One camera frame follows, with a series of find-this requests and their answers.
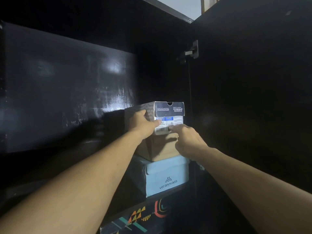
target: forearm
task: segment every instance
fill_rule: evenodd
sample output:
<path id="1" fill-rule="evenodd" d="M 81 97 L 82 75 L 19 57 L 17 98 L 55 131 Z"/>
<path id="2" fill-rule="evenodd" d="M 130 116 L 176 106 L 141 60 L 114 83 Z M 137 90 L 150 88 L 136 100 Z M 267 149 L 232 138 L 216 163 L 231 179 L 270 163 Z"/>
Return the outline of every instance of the forearm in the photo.
<path id="1" fill-rule="evenodd" d="M 0 220 L 0 233 L 95 233 L 140 143 L 128 132 L 72 166 Z"/>
<path id="2" fill-rule="evenodd" d="M 312 195 L 216 149 L 198 151 L 215 178 L 259 233 L 312 233 Z"/>

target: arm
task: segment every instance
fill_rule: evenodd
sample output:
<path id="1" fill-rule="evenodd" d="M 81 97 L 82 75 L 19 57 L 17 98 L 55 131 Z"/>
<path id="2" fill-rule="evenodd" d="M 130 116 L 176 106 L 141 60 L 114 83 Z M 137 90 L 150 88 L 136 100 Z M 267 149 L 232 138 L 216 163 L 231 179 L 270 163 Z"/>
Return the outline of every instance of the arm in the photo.
<path id="1" fill-rule="evenodd" d="M 0 220 L 0 233 L 96 233 L 136 147 L 159 121 L 135 113 L 130 130 L 52 179 Z"/>
<path id="2" fill-rule="evenodd" d="M 207 146 L 185 125 L 177 150 L 197 160 L 259 233 L 312 233 L 312 195 Z"/>

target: veranevada logo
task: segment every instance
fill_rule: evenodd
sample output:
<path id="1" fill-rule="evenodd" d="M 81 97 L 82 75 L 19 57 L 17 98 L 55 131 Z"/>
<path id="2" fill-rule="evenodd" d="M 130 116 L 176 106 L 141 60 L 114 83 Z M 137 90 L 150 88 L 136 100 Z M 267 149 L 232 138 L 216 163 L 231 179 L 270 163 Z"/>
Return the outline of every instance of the veranevada logo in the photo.
<path id="1" fill-rule="evenodd" d="M 165 183 L 166 183 L 166 184 L 163 185 L 163 186 L 160 186 L 159 189 L 163 189 L 163 188 L 165 188 L 165 187 L 167 187 L 167 186 L 169 186 L 169 185 L 173 185 L 173 184 L 177 183 L 177 180 L 172 181 L 172 179 L 171 179 L 170 177 L 167 177 Z"/>
<path id="2" fill-rule="evenodd" d="M 169 181 L 172 181 L 172 179 L 171 179 L 170 177 L 167 177 L 166 182 L 169 182 Z"/>

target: hand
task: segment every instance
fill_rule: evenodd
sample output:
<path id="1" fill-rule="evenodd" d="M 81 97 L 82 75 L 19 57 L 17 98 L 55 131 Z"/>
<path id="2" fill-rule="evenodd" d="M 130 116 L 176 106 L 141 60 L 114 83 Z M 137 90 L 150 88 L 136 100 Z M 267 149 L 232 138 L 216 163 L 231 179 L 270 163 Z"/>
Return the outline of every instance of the hand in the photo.
<path id="1" fill-rule="evenodd" d="M 192 160 L 198 160 L 203 149 L 209 148 L 194 128 L 184 124 L 169 127 L 175 133 L 178 133 L 178 141 L 175 144 L 178 152 Z"/>
<path id="2" fill-rule="evenodd" d="M 129 131 L 136 132 L 140 140 L 149 137 L 161 124 L 161 120 L 147 121 L 144 117 L 145 113 L 146 110 L 138 111 L 130 118 Z"/>

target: black cabinet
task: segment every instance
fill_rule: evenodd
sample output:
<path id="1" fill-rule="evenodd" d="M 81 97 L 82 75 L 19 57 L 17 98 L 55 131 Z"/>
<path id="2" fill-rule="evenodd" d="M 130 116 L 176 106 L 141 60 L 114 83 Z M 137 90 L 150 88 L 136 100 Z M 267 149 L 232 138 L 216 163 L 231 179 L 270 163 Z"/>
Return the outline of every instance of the black cabinet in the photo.
<path id="1" fill-rule="evenodd" d="M 192 23 L 144 0 L 9 2 L 0 144 L 17 172 L 6 185 L 30 171 L 49 179 L 120 136 L 122 109 L 158 100 L 184 101 L 186 124 L 210 146 L 312 191 L 311 0 L 220 0 Z M 181 64 L 196 40 L 198 58 Z M 77 144 L 80 155 L 64 152 Z M 206 179 L 199 203 L 224 195 Z M 219 205 L 198 213 L 238 213 Z"/>

